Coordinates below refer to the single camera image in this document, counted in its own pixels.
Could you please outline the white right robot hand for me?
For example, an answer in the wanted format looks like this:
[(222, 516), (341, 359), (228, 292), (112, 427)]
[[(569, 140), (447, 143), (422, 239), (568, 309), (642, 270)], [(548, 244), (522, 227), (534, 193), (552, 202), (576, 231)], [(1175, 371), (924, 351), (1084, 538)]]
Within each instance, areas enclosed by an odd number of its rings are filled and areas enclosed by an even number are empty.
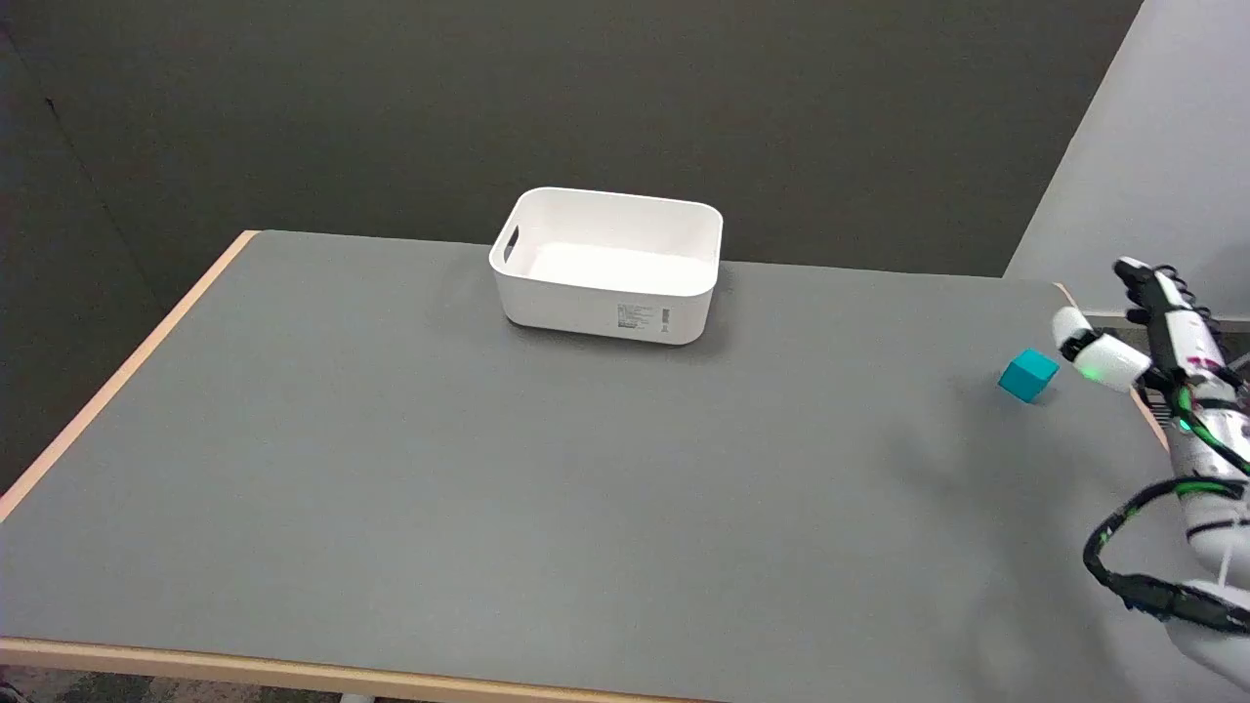
[(1178, 475), (1248, 475), (1248, 382), (1224, 360), (1216, 324), (1172, 266), (1122, 256), (1112, 271), (1142, 326), (1138, 352), (1094, 326), (1078, 306), (1062, 306), (1051, 334), (1062, 359), (1082, 377), (1126, 394), (1156, 392), (1168, 409), (1160, 432)]

